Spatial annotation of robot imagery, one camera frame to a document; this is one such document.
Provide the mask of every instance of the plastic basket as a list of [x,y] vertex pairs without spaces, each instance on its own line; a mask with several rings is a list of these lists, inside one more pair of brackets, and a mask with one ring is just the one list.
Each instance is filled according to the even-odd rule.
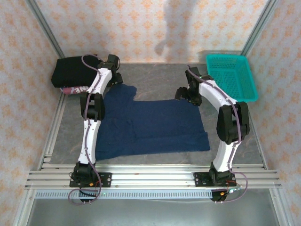
[[245,56],[209,54],[206,56],[208,74],[216,84],[237,101],[256,101],[258,94],[251,69]]

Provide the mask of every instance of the gray marble surface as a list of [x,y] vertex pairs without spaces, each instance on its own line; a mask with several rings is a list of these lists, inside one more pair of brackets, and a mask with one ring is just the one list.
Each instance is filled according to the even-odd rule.
[[[206,74],[206,65],[197,65],[201,74]],[[120,73],[127,85],[137,88],[134,100],[173,99],[179,87],[186,87],[186,64],[122,64]],[[120,156],[102,160],[102,164],[201,164],[210,165],[215,158],[219,139],[216,134],[218,112],[203,98],[199,108],[211,150],[205,152],[148,154]],[[83,138],[83,119],[80,115],[79,96],[67,98],[63,118],[51,157],[53,164],[74,164],[79,157]],[[238,147],[234,163],[262,163],[253,130]]]

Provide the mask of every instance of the black folded garment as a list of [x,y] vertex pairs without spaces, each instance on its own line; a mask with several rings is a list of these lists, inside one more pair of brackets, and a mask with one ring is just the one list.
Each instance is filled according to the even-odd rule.
[[[97,68],[100,60],[94,56],[85,56],[85,63]],[[56,88],[91,86],[96,76],[96,71],[85,66],[81,56],[58,59],[51,82]]]

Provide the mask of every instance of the patterned wall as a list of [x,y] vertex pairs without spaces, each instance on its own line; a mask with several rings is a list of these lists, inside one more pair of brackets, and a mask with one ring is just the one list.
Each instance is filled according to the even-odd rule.
[[203,50],[238,50],[267,0],[37,0],[67,57],[198,62]]
[[268,165],[280,170],[301,222],[301,3],[280,0],[249,55],[259,100],[251,105]]
[[10,226],[41,156],[59,91],[57,55],[24,0],[0,4],[0,225]]

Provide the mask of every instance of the purple cable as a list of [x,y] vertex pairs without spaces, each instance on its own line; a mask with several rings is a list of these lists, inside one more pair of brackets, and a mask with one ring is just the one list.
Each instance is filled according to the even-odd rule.
[[[86,54],[84,56],[94,56],[94,57],[97,57],[99,60],[103,61],[102,59],[100,59],[98,56],[96,55],[93,55],[93,54]],[[99,73],[99,71],[94,68],[94,67],[91,67],[90,65],[87,65],[84,61],[84,56],[81,57],[81,61],[83,62],[83,64],[95,71],[97,71],[97,73]],[[84,119],[85,120],[88,120],[88,128],[87,128],[87,131],[86,131],[86,135],[85,135],[85,140],[84,140],[84,144],[85,144],[85,153],[86,153],[86,157],[88,159],[88,162],[89,164],[91,165],[93,171],[96,173],[97,175],[97,178],[98,178],[98,181],[99,181],[99,190],[97,192],[97,195],[95,196],[95,198],[93,200],[89,200],[89,203],[93,203],[94,201],[97,200],[97,198],[99,197],[100,193],[101,193],[101,189],[102,189],[102,182],[101,182],[101,179],[100,179],[100,176],[94,166],[94,164],[91,162],[90,158],[89,158],[89,155],[88,155],[88,148],[87,148],[87,138],[88,138],[88,133],[89,133],[89,130],[90,130],[90,126],[91,126],[91,123],[90,123],[90,119],[87,119],[87,112],[88,112],[88,106],[89,106],[89,102],[90,102],[90,98],[91,98],[91,95],[93,93],[93,91],[95,90],[95,87],[97,87],[98,83],[100,82],[100,79],[101,79],[101,74],[99,74],[99,78],[95,84],[94,87],[92,87],[92,90],[91,92],[89,93],[88,95],[88,98],[87,98],[87,104],[86,104],[86,108],[85,108],[85,113],[84,113]],[[84,191],[84,192],[95,192],[95,190],[92,190],[92,189],[84,189],[84,188],[75,188],[73,190],[71,190],[68,194],[68,201],[69,203],[71,203],[72,205],[75,205],[75,206],[81,206],[81,205],[85,205],[86,202],[73,202],[72,199],[70,198],[71,194],[75,191]]]
[[237,198],[235,199],[232,199],[232,200],[228,200],[228,201],[221,201],[221,202],[216,202],[216,203],[225,203],[225,202],[233,202],[233,201],[236,201],[238,199],[240,199],[247,191],[248,189],[248,178],[246,177],[246,175],[244,173],[241,173],[241,172],[234,172],[232,171],[231,167],[230,167],[230,163],[233,159],[233,155],[234,155],[234,152],[235,152],[235,147],[236,145],[240,144],[241,142],[241,131],[240,131],[240,123],[239,123],[239,117],[238,117],[238,113],[237,113],[237,110],[236,110],[236,107],[234,106],[234,104],[232,103],[232,101],[230,99],[228,99],[227,95],[224,93],[224,91],[222,91],[219,87],[217,86],[214,86],[212,85],[211,83],[207,82],[206,80],[198,77],[195,73],[193,73],[191,70],[190,70],[190,66],[188,66],[188,71],[190,72],[190,74],[195,77],[198,81],[201,81],[201,82],[204,82],[205,84],[211,86],[212,88],[216,89],[231,105],[232,109],[233,109],[233,112],[234,112],[234,115],[235,115],[235,118],[236,118],[236,124],[237,124],[237,129],[238,129],[238,141],[236,143],[234,143],[234,146],[232,148],[232,151],[231,151],[231,154],[230,154],[230,157],[229,157],[229,160],[228,160],[228,163],[227,163],[227,166],[228,166],[228,169],[229,169],[229,172],[230,173],[233,173],[233,174],[240,174],[242,175],[245,180],[246,180],[246,188],[244,190],[244,192]]

